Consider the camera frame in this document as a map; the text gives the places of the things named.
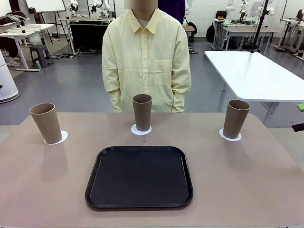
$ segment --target laboratory room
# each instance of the laboratory room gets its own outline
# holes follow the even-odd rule
[[[0,0],[1,228],[304,228],[303,0]]]

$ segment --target shirt pocket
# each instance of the shirt pocket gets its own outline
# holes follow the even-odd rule
[[[154,81],[157,86],[171,84],[172,60],[154,61]]]

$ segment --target stool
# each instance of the stool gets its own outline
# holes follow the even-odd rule
[[[46,68],[48,64],[54,64],[53,59],[47,49],[46,45],[33,45],[29,48],[30,56],[32,58],[33,66],[36,64],[36,61],[39,60],[41,67]],[[33,59],[33,52],[36,52],[38,58]]]

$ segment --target shirt collar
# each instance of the shirt collar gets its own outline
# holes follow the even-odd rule
[[[155,35],[157,23],[160,15],[160,10],[156,9],[147,25],[147,29]],[[131,9],[128,10],[128,19],[131,24],[133,34],[141,27],[140,23],[138,22],[137,18],[134,16],[133,11]]]

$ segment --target white doily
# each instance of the white doily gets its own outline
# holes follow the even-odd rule
[[[134,124],[131,127],[131,132],[133,132],[133,134],[136,134],[136,135],[146,135],[146,134],[149,134],[151,131],[152,131],[152,127],[150,127],[149,130],[147,130],[146,132],[138,131],[137,128],[136,128],[136,124]]]
[[[241,133],[238,134],[238,137],[236,139],[230,139],[230,138],[227,138],[226,136],[224,136],[223,132],[224,132],[224,128],[220,129],[219,135],[222,136],[223,139],[226,139],[228,141],[236,142],[236,141],[240,141],[242,139]]]
[[[43,142],[44,142],[45,144],[47,144],[47,145],[56,145],[56,144],[62,143],[64,140],[67,139],[68,133],[67,133],[66,131],[62,131],[62,130],[61,130],[61,135],[62,135],[62,139],[61,139],[59,142],[57,142],[57,143],[48,144],[48,143],[45,141],[45,139],[43,140]]]

